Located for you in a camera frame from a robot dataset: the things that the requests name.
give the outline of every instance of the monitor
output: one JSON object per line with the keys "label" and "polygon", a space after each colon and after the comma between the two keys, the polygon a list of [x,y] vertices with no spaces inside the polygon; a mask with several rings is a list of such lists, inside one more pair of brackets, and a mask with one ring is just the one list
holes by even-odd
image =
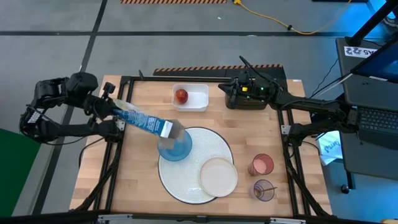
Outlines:
{"label": "monitor", "polygon": [[398,39],[394,38],[375,51],[351,73],[398,83]]}

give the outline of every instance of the gray floor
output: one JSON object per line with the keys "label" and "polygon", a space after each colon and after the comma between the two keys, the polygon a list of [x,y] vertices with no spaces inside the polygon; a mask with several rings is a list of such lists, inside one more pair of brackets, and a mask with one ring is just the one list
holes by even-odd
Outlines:
{"label": "gray floor", "polygon": [[[344,7],[343,2],[311,0],[246,0],[247,7],[280,18],[304,31],[319,28]],[[4,0],[0,1],[0,30],[92,30],[100,0]],[[287,78],[302,79],[310,95],[337,59],[334,36],[354,33],[369,19],[366,4],[352,4],[336,24],[325,29],[333,37],[233,37],[233,36],[135,36],[97,37],[87,72],[101,81],[103,75],[150,75],[158,67],[240,65],[238,55],[251,63],[280,63]],[[249,14],[238,6],[220,5],[120,5],[109,0],[100,31],[248,31],[285,32],[280,25]],[[379,37],[383,27],[369,36]],[[7,108],[0,128],[18,132],[19,115],[32,100],[39,80],[65,77],[79,71],[88,36],[33,37],[0,36],[0,93]],[[340,76],[335,66],[325,83]],[[332,99],[341,93],[335,88],[323,95]],[[49,115],[60,121],[65,108]],[[85,123],[82,111],[73,113],[71,123]],[[43,208],[44,213],[65,212],[69,208],[76,176],[78,154],[84,141],[64,146]],[[38,186],[51,150],[42,147],[22,192],[15,215],[32,211]],[[344,167],[332,163],[324,167],[333,213],[341,218],[380,221],[397,218],[398,182],[356,175],[357,190],[340,193],[346,182]],[[139,221],[138,223],[160,223]]]}

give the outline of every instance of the blue plastic cup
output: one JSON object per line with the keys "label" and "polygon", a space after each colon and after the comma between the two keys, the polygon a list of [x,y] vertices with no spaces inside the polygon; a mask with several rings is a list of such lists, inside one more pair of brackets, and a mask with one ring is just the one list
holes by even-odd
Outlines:
{"label": "blue plastic cup", "polygon": [[168,161],[180,161],[186,158],[192,149],[192,138],[186,130],[184,130],[184,137],[182,139],[176,139],[171,149],[162,147],[159,140],[157,141],[157,150],[159,154]]}

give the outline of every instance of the red apple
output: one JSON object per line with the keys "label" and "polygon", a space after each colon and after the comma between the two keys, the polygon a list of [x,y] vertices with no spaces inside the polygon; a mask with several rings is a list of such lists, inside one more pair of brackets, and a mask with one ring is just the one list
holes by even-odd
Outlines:
{"label": "red apple", "polygon": [[188,100],[188,92],[183,89],[177,90],[174,93],[174,100],[180,105],[186,103]]}

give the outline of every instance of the wooden tabletop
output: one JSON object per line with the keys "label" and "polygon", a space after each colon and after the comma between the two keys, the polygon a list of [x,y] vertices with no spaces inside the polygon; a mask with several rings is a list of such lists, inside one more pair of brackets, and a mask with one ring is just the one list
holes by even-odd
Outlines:
{"label": "wooden tabletop", "polygon": [[[120,79],[120,75],[104,77],[103,85],[105,82],[111,82],[117,86],[111,95],[112,98],[116,98]],[[171,105],[173,84],[175,83],[134,82],[132,103],[147,114],[165,119],[178,119],[186,127],[210,128],[223,136],[233,153],[234,165],[238,171],[238,185],[227,197],[218,198],[203,205],[189,205],[174,199],[164,189],[159,179],[157,137],[128,125],[111,211],[291,217],[292,206],[277,112],[269,106],[264,110],[256,111],[229,110],[225,106],[224,92],[217,87],[218,83],[206,83],[209,86],[209,106],[205,112],[179,112]],[[293,95],[304,96],[301,80],[288,80],[287,84]],[[126,99],[127,89],[124,93],[123,99]],[[293,110],[293,115],[296,123],[310,122],[307,112]],[[99,138],[99,136],[92,136],[87,143]],[[315,143],[310,138],[306,141]],[[79,206],[98,183],[105,145],[106,143],[102,141],[85,151],[70,208]],[[251,177],[247,172],[248,165],[259,153],[270,155],[275,167],[269,175]],[[304,143],[300,147],[300,154],[307,188],[323,209],[331,213],[317,149]],[[274,198],[269,202],[261,202],[249,197],[249,186],[259,179],[266,179],[277,187]],[[104,208],[107,191],[108,187],[105,186],[101,208]],[[299,211],[303,213],[301,195],[297,186],[296,194]]]}

